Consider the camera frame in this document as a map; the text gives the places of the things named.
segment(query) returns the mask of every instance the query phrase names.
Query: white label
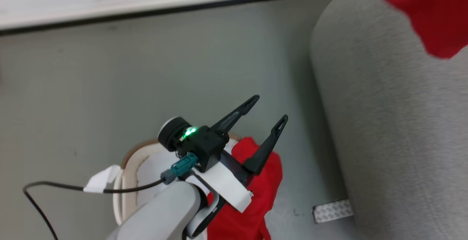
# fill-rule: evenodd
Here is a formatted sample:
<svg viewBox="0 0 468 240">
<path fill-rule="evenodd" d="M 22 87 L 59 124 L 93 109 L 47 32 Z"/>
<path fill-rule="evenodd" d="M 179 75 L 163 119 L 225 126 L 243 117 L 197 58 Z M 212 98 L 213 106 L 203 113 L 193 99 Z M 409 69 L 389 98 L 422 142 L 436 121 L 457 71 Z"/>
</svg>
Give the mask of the white label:
<svg viewBox="0 0 468 240">
<path fill-rule="evenodd" d="M 221 162 L 204 173 L 193 168 L 196 175 L 202 178 L 221 197 L 239 212 L 244 212 L 252 201 L 251 193 L 239 182 L 231 171 Z"/>
<path fill-rule="evenodd" d="M 84 192 L 102 193 L 108 183 L 111 183 L 120 170 L 119 165 L 112 165 L 89 179 L 88 184 L 83 188 Z"/>
<path fill-rule="evenodd" d="M 318 205 L 312 210 L 314 222 L 316 224 L 333 221 L 353 215 L 349 200 L 339 200 L 338 202 Z"/>
</svg>

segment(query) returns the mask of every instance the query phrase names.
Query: red fabric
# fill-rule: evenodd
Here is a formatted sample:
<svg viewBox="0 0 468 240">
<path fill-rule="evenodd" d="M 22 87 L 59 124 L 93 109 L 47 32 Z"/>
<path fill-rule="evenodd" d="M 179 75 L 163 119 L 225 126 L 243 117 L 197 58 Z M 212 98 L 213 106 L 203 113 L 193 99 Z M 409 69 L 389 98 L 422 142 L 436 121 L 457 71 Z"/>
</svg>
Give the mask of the red fabric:
<svg viewBox="0 0 468 240">
<path fill-rule="evenodd" d="M 386 0 L 411 20 L 428 53 L 451 58 L 468 45 L 468 0 Z"/>
<path fill-rule="evenodd" d="M 250 158 L 259 148 L 251 137 L 237 143 L 232 156 L 239 162 Z M 271 240 L 265 225 L 265 215 L 273 208 L 279 184 L 283 178 L 279 156 L 272 152 L 262 173 L 254 177 L 248 189 L 254 193 L 252 202 L 240 213 L 230 205 L 224 205 L 208 226 L 208 240 Z"/>
</svg>

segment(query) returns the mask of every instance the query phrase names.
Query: cable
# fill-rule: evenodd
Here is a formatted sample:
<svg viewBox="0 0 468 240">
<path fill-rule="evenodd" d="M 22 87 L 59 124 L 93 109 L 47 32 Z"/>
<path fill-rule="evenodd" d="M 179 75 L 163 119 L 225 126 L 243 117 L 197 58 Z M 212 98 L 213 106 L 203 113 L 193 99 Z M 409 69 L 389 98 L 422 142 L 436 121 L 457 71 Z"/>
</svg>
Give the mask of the cable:
<svg viewBox="0 0 468 240">
<path fill-rule="evenodd" d="M 141 190 L 145 190 L 151 187 L 154 187 L 156 185 L 159 185 L 164 182 L 164 178 L 157 180 L 153 183 L 143 185 L 140 187 L 135 187 L 135 188 L 129 188 L 129 189 L 121 189 L 121 190 L 112 190 L 112 189 L 104 189 L 102 193 L 106 194 L 114 194 L 114 193 L 132 193 L 132 192 L 138 192 Z M 31 202 L 31 204 L 34 206 L 34 208 L 37 210 L 37 212 L 41 215 L 42 219 L 45 221 L 47 224 L 47 227 L 49 227 L 50 233 L 52 234 L 54 240 L 58 240 L 57 235 L 55 234 L 54 229 L 52 228 L 52 225 L 50 224 L 49 220 L 45 216 L 45 213 L 41 210 L 39 205 L 33 200 L 31 195 L 28 193 L 28 188 L 39 186 L 39 185 L 47 185 L 51 187 L 57 187 L 57 188 L 62 188 L 62 189 L 67 189 L 67 190 L 75 190 L 75 191 L 83 191 L 84 187 L 80 186 L 74 186 L 74 185 L 67 185 L 67 184 L 62 184 L 62 183 L 57 183 L 57 182 L 52 182 L 52 181 L 37 181 L 37 182 L 32 182 L 23 187 L 23 193 L 24 195 L 28 198 L 28 200 Z"/>
</svg>

